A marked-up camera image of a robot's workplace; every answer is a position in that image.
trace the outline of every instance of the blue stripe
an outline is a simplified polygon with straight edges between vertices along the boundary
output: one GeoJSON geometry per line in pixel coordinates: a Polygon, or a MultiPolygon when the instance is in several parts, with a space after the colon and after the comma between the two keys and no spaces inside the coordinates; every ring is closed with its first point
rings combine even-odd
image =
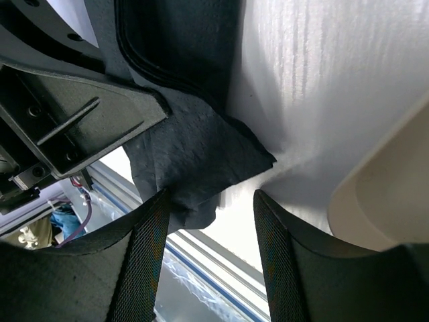
{"type": "MultiPolygon", "coordinates": [[[[107,192],[104,188],[99,186],[97,183],[93,184],[93,188],[100,192],[103,196],[105,196],[112,204],[118,207],[124,213],[128,213],[132,211],[130,207],[124,205],[120,200],[118,200],[114,195],[107,192]]],[[[187,260],[178,250],[176,250],[172,245],[166,242],[166,248],[171,253],[175,255],[185,266],[187,266],[191,271],[193,271],[196,275],[198,275],[201,279],[203,279],[207,284],[213,287],[216,291],[221,293],[228,301],[233,303],[239,310],[241,310],[246,316],[248,316],[254,322],[261,322],[254,313],[249,311],[244,305],[242,305],[236,298],[234,298],[228,291],[226,291],[223,287],[221,287],[218,283],[216,283],[213,279],[211,279],[207,274],[205,274],[200,268],[195,266],[192,262],[187,260]]]]}

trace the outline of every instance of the blue fabric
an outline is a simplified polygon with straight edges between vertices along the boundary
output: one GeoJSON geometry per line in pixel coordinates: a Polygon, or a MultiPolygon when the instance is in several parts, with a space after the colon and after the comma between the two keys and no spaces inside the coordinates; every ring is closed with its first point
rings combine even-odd
{"type": "MultiPolygon", "coordinates": [[[[64,205],[52,212],[50,218],[51,224],[62,230],[64,239],[70,236],[76,231],[80,222],[78,217],[74,214],[74,211],[70,205],[64,205]]],[[[82,237],[85,234],[85,230],[82,230],[75,238],[82,237]]]]}

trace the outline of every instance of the cable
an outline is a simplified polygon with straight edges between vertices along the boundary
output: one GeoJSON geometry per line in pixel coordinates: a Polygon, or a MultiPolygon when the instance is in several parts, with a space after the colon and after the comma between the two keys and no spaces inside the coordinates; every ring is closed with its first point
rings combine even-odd
{"type": "Polygon", "coordinates": [[[91,216],[93,215],[93,206],[91,205],[91,198],[87,193],[84,193],[85,203],[88,207],[88,214],[86,215],[85,220],[80,224],[80,226],[70,235],[68,236],[61,244],[55,246],[55,248],[61,248],[64,244],[67,244],[69,241],[73,240],[88,224],[91,216]]]}

